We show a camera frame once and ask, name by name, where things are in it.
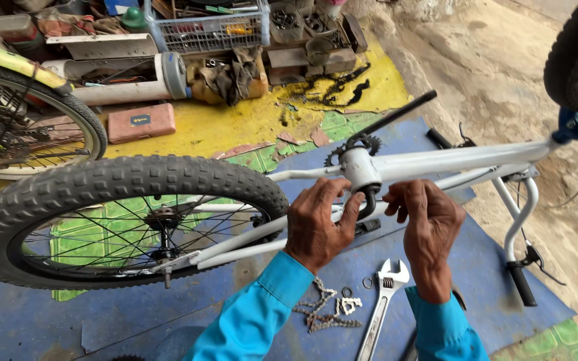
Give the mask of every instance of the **yellow floor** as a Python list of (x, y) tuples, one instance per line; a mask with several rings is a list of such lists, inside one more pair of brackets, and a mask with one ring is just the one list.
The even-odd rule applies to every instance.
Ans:
[[(196, 100), (172, 101), (175, 110), (176, 133), (131, 143), (109, 144), (105, 157), (120, 155), (177, 154), (211, 157), (241, 144), (274, 143), (276, 135), (288, 132), (296, 139), (308, 139), (324, 117), (324, 110), (341, 112), (379, 112), (398, 108), (408, 101), (405, 84), (398, 70), (383, 52), (376, 37), (365, 27), (369, 50), (358, 55), (356, 67), (371, 63), (371, 67), (336, 94), (336, 103), (344, 104), (353, 97), (353, 90), (369, 79), (369, 88), (360, 101), (349, 107), (328, 107), (318, 103), (333, 80), (317, 80), (309, 90), (308, 102), (291, 97), (304, 84), (275, 86), (262, 98), (243, 100), (236, 107), (209, 105)], [(107, 113), (145, 106), (143, 104), (104, 107), (100, 120), (106, 122)], [(0, 180), (0, 188), (8, 182)]]

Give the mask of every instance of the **wire basket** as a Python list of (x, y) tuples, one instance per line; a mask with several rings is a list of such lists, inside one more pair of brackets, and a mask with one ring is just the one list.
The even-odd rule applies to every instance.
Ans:
[(151, 0), (144, 0), (144, 14), (160, 53), (202, 53), (238, 46), (269, 45), (269, 4), (267, 0), (256, 2), (257, 12), (156, 20)]

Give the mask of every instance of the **bicycle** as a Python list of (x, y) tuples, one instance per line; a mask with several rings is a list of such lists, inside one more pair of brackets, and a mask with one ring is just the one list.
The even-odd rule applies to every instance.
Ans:
[(72, 90), (66, 79), (0, 49), (0, 179), (101, 159), (106, 131)]
[[(554, 84), (552, 70), (562, 68), (562, 63), (578, 64), (578, 54), (555, 55), (562, 52), (561, 39), (577, 35), (573, 23), (578, 25), (578, 9), (550, 55), (546, 84)], [(569, 69), (578, 74), (577, 66)], [(574, 75), (570, 80), (578, 82)], [(550, 94), (569, 89), (564, 84), (552, 87)], [(380, 142), (371, 133), (432, 100), (436, 96), (432, 91), (353, 135), (323, 168), (263, 175), (223, 160), (153, 155), (51, 169), (0, 190), (0, 281), (51, 289), (160, 281), (168, 287), (171, 279), (284, 248), (286, 239), (274, 240), (287, 223), (288, 201), (279, 182), (344, 176), (351, 181), (352, 192), (366, 195), (359, 216), (363, 222), (387, 207), (374, 198), (383, 183), (463, 171), (436, 184), (452, 192), (493, 182), (514, 218), (505, 235), (507, 267), (524, 305), (536, 306), (521, 269), (534, 261), (542, 266), (543, 260), (529, 242), (527, 257), (517, 260), (513, 245), (538, 202), (533, 164), (578, 139), (578, 98), (561, 95), (554, 96), (564, 106), (559, 129), (544, 141), (474, 146), (467, 139), (451, 149), (376, 156)], [(431, 135), (451, 146), (434, 132)], [(522, 209), (506, 182), (525, 185), (527, 201)], [(341, 214), (342, 207), (333, 204), (332, 220)]]

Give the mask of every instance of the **man's left hand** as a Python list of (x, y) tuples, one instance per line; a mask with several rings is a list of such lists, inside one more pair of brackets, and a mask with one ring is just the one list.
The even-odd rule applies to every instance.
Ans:
[(351, 182), (345, 178), (319, 178), (287, 210), (288, 239), (284, 251), (314, 275), (354, 240), (360, 202), (365, 194), (354, 194), (338, 224), (331, 221), (331, 203), (350, 186)]

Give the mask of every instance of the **green bottle cap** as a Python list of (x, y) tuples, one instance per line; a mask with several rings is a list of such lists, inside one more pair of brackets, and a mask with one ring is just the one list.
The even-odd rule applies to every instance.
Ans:
[(122, 24), (127, 28), (144, 28), (147, 26), (147, 21), (140, 9), (132, 6), (122, 15)]

